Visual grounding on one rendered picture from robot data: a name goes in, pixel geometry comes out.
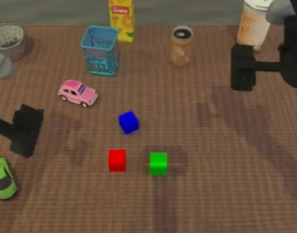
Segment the green toy car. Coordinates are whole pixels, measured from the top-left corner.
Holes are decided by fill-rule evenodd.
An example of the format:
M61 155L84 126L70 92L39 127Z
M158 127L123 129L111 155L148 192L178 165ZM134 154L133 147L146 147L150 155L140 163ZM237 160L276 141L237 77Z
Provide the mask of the green toy car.
M16 192L17 186L9 170L7 161L0 156L0 200L10 199Z

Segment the teal basket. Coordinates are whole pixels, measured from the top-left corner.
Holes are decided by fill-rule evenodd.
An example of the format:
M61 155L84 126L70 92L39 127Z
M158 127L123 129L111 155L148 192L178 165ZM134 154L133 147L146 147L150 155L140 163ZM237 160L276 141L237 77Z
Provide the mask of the teal basket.
M119 64L118 30L110 27L88 26L81 41L88 72L112 77Z

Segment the robotic hand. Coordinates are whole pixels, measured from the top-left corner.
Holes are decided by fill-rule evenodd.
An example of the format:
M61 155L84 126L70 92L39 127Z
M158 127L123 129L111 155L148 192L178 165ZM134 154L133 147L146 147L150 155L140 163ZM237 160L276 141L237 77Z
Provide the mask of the robotic hand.
M297 0L273 0L266 19L284 25L284 42L279 46L279 62L256 61L252 46L234 45L231 49L231 88L252 91L256 71L280 72L284 81L297 88Z

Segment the red cube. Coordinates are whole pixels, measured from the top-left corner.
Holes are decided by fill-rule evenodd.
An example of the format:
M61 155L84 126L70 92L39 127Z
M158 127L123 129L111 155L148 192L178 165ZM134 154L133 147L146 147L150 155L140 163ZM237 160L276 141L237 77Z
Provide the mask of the red cube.
M126 150L109 150L109 170L126 171Z

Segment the gray background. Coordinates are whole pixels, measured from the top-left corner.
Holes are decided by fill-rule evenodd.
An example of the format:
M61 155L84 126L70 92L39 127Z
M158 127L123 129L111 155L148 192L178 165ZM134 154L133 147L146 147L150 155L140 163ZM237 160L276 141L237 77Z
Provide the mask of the gray background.
M134 0L145 24L235 25L243 0ZM0 23L109 26L107 0L0 0Z

